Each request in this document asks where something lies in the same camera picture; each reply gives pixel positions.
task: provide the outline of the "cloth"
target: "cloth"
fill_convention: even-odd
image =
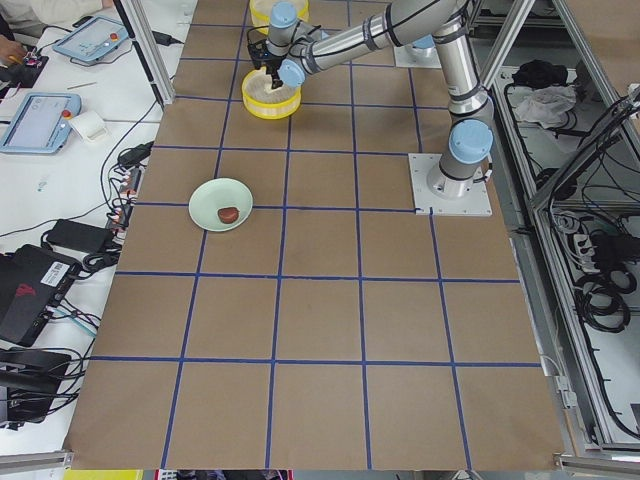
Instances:
[[[0,0],[0,15],[16,33],[39,36],[45,25],[69,27],[102,9],[102,0]]]
[[[547,87],[534,90],[516,108],[521,122],[539,123],[543,128],[558,127],[566,123],[566,112],[576,104],[573,87]]]
[[[563,65],[552,65],[544,60],[533,60],[520,66],[513,74],[513,83],[531,88],[565,85],[569,72]]]

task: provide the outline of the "power strip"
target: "power strip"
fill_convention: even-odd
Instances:
[[[573,234],[573,246],[576,255],[580,258],[580,265],[584,273],[600,273],[600,270],[596,268],[593,256],[596,250],[591,242],[589,235],[584,233]]]
[[[143,169],[141,167],[133,167],[126,170],[118,191],[122,206],[116,207],[116,213],[109,215],[109,221],[105,228],[117,233],[124,232],[127,229],[133,213],[133,204],[138,198],[142,175]]]

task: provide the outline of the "person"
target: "person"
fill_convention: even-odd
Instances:
[[[0,61],[5,65],[21,59],[27,54],[24,47],[15,41],[9,24],[0,15]]]
[[[45,25],[68,28],[85,15],[109,7],[113,0],[0,0],[0,15],[14,33],[39,37]]]

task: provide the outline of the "hand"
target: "hand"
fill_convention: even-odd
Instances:
[[[7,37],[0,35],[0,60],[6,65],[16,63],[16,60],[21,62],[26,54],[27,51],[22,48],[20,43],[13,42],[7,39]]]

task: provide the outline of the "robotic arm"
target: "robotic arm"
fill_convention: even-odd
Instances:
[[[493,103],[479,76],[464,26],[465,0],[396,0],[361,25],[328,36],[297,18],[293,5],[279,2],[271,11],[266,40],[249,45],[256,68],[266,66],[273,87],[297,87],[306,77],[394,45],[432,34],[449,90],[452,117],[449,145],[428,175],[431,191],[463,197],[477,166],[493,143]]]

